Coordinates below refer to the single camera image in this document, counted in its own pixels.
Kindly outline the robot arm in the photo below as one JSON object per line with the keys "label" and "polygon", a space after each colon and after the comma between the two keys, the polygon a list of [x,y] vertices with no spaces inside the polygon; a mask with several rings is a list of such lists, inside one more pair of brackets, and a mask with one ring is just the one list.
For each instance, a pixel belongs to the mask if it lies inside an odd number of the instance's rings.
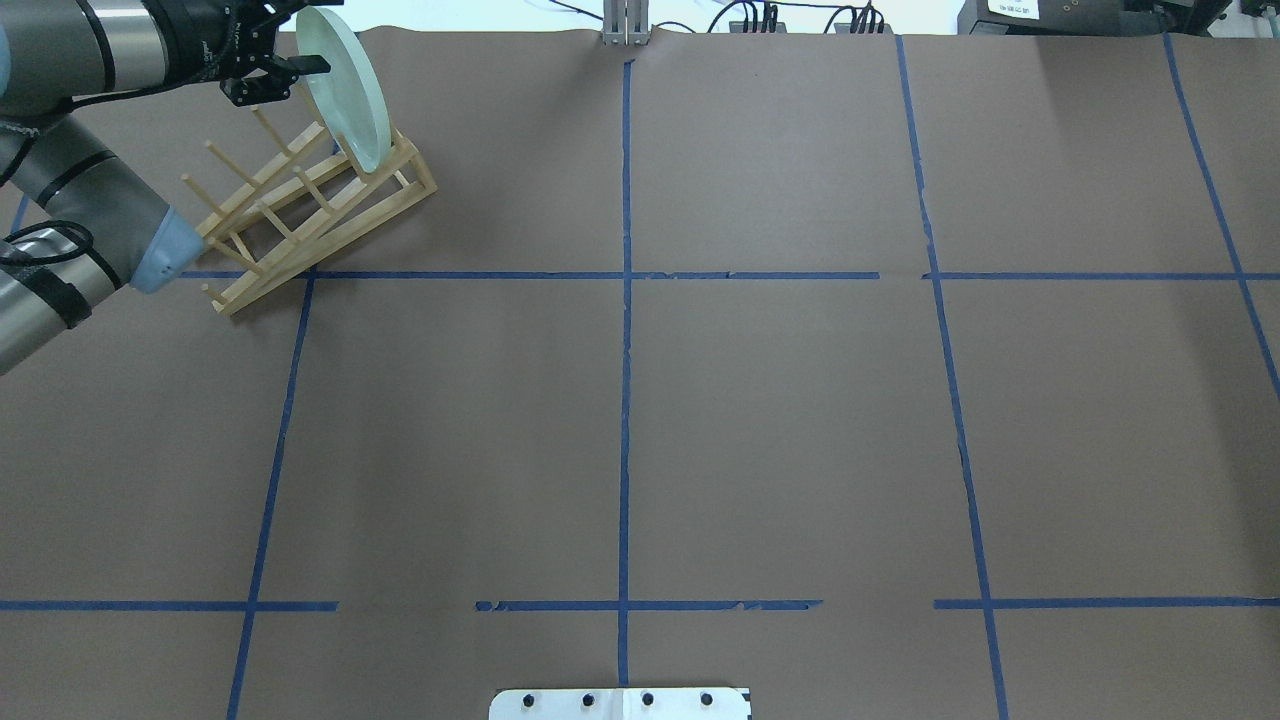
{"label": "robot arm", "polygon": [[3,183],[46,219],[3,234],[1,365],[10,372],[118,290],[159,291],[200,233],[81,124],[81,108],[215,82],[238,106],[291,96],[319,56],[276,54],[302,1],[5,1]]}

